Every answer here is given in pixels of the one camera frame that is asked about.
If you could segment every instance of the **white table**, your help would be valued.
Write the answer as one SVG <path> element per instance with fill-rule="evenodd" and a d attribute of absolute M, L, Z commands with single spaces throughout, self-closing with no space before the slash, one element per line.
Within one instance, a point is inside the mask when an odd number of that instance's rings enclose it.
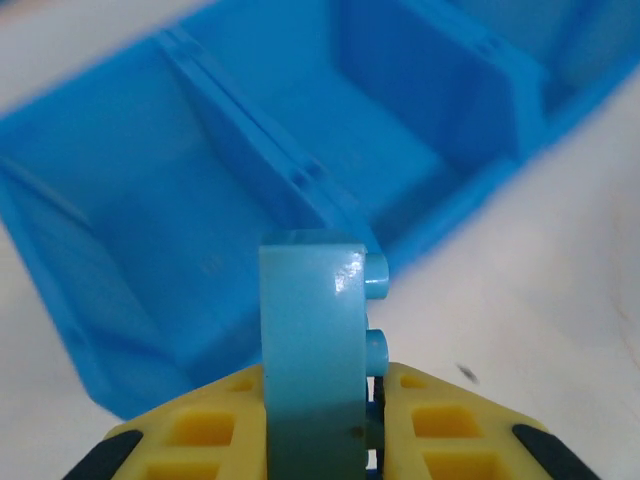
<path fill-rule="evenodd" d="M 22 0 L 0 13 L 0 109 L 197 3 Z M 603 479 L 640 478 L 636 77 L 370 312 L 394 360 L 540 419 Z M 83 392 L 2 230 L 0 332 L 2 477 L 61 478 L 117 420 Z"/>

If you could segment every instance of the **blue plastic bin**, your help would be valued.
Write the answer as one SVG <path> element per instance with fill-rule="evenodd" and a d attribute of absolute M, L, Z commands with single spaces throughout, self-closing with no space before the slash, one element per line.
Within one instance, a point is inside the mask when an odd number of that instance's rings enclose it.
<path fill-rule="evenodd" d="M 595 107 L 637 0 L 222 0 L 0 123 L 0 211 L 89 394 L 129 418 L 260 360 L 257 249 L 392 273 Z"/>

